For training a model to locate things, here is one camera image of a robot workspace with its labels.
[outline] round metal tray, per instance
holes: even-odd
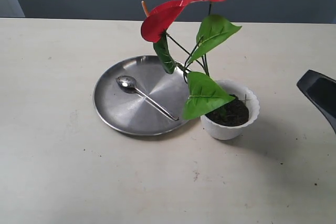
[[[121,75],[136,78],[141,91],[180,119],[173,121],[145,97],[123,91],[115,81]],[[138,56],[117,63],[99,78],[93,103],[100,118],[113,129],[130,135],[154,136],[187,122],[182,119],[182,111],[188,96],[188,86],[180,69],[167,74],[157,56]]]

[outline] white pot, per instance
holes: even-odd
[[[223,126],[211,121],[205,115],[201,116],[203,127],[210,136],[219,140],[230,140],[239,136],[245,127],[249,126],[257,119],[260,110],[259,101],[251,90],[235,81],[219,80],[216,82],[228,94],[235,94],[240,100],[245,100],[246,95],[246,107],[249,111],[249,119],[245,124],[235,127]]]

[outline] white table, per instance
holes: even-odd
[[[336,78],[336,25],[243,24],[209,54],[214,79],[261,105],[228,143],[198,120],[131,138],[99,119],[100,75],[154,54],[140,25],[0,19],[0,222],[335,223],[336,136],[296,82],[308,69]],[[170,34],[190,49],[198,25]]]

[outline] black handle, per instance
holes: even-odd
[[[336,81],[308,70],[297,87],[321,111],[336,133]]]

